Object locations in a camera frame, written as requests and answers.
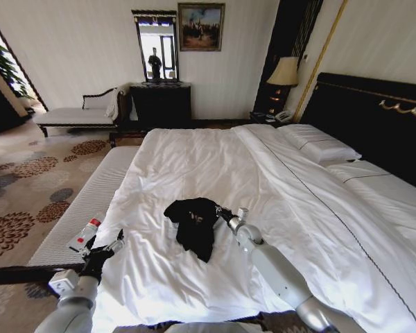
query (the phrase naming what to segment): spray bottle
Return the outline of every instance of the spray bottle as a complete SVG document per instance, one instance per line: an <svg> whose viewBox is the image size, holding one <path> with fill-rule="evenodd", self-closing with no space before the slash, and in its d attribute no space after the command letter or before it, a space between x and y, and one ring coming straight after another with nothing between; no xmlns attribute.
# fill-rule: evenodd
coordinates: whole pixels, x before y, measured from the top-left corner
<svg viewBox="0 0 416 333"><path fill-rule="evenodd" d="M80 252L85 248L87 242L96 235L98 227L105 220L105 213L97 213L69 243L67 247Z"/></svg>

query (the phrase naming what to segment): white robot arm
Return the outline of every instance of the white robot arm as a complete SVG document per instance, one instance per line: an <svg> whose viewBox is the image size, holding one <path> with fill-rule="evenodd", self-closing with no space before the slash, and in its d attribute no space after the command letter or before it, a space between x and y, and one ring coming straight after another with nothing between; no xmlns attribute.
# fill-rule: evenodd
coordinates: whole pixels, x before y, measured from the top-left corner
<svg viewBox="0 0 416 333"><path fill-rule="evenodd" d="M276 295L291 305L309 327L316 331L364 332L352 318L314 297L302 274L277 248L265 242L257 227L245 223L246 216L243 213L246 210L239 211L239 216L221 206L217 206L216 211L227 222L239 246L248 253ZM68 270L55 274L49 282L51 288L60 295L58 308L45 318L35 333L91 332L92 309L102 267L106 259L123 247L123 233L121 231L117 240L109 246L90 250L93 242L94 238L88 242L88 249L84 246L72 247L83 253L86 261L80 277Z"/></svg>
<svg viewBox="0 0 416 333"><path fill-rule="evenodd" d="M239 215L218 206L217 215L224 219L236 236L238 245L248 253L252 263L271 289L295 309L299 317L315 331L364 332L348 315L321 303L311 293L302 274L274 246L262 238L257 227L245 223L247 209Z"/></svg>
<svg viewBox="0 0 416 333"><path fill-rule="evenodd" d="M105 261L119 252L123 245L123 231L117 240L108 246L90 250L95 237L80 249L85 267L79 275L69 269L56 273L50 287L59 294L57 309L47 316L35 330L35 333L90 333L92 329L92 309L94 307L97 286L101 281Z"/></svg>

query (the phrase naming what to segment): white cushioned bench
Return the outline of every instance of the white cushioned bench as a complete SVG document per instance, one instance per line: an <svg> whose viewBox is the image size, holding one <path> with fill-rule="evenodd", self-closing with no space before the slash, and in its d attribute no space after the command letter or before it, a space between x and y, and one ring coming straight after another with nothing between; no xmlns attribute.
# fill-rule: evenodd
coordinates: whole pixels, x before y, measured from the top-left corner
<svg viewBox="0 0 416 333"><path fill-rule="evenodd" d="M83 95L81 108L58 108L39 114L33 121L48 137L46 127L79 127L79 128L118 128L126 122L132 109L129 90L125 92L112 88L97 95ZM117 113L113 117L106 115L107 108L112 104L114 93L117 93Z"/></svg>
<svg viewBox="0 0 416 333"><path fill-rule="evenodd" d="M138 146L117 147L105 156L67 211L35 251L28 266L83 263L78 253L67 248L67 243L85 227L95 213L107 211L138 149Z"/></svg>

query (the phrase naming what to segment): dark wooden cabinet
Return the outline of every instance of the dark wooden cabinet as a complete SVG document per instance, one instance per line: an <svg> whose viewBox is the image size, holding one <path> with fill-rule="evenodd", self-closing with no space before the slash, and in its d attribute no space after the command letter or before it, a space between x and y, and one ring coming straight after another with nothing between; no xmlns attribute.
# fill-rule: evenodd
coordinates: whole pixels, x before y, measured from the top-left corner
<svg viewBox="0 0 416 333"><path fill-rule="evenodd" d="M131 96L144 128L186 128L191 123L191 85L136 83Z"/></svg>

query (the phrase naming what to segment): wooden bed frame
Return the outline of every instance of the wooden bed frame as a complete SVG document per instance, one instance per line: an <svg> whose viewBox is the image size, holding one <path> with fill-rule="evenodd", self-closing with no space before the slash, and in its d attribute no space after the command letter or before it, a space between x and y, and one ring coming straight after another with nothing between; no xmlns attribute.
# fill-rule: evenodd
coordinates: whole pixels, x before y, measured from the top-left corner
<svg viewBox="0 0 416 333"><path fill-rule="evenodd" d="M416 187L416 85L321 73L300 122Z"/></svg>

